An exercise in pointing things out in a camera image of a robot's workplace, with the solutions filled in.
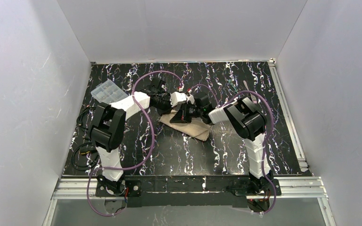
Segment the beige cloth napkin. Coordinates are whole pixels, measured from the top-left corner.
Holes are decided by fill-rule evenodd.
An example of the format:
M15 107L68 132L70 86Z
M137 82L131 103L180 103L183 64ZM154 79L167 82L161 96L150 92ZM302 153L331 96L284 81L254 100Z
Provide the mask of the beige cloth napkin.
M175 115L176 111L172 110L169 114L162 115L159 121L164 125L192 138L203 142L208 140L212 126L203 123L200 118L193 118L190 123L171 123L170 119Z

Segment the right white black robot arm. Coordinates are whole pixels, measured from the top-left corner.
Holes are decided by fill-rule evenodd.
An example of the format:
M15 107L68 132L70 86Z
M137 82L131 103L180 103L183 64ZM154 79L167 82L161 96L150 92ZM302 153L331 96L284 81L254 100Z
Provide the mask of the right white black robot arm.
M172 125L192 124L194 118L200 118L202 123L210 126L230 122L244 140L249 176L257 180L270 179L271 168L264 150L267 120L249 97L215 108L205 93L191 95L174 92L170 103L172 107L178 107L178 111L169 120Z

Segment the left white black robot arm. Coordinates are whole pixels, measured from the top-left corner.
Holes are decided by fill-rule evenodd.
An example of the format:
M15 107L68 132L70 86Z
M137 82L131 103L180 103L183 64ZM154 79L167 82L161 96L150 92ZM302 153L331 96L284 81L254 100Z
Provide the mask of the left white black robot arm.
M123 175L119 146L123 141L125 123L133 115L156 108L168 113L172 106L166 82L153 78L149 85L137 89L132 95L111 104L100 103L94 112L88 135L96 147L105 179L117 182Z

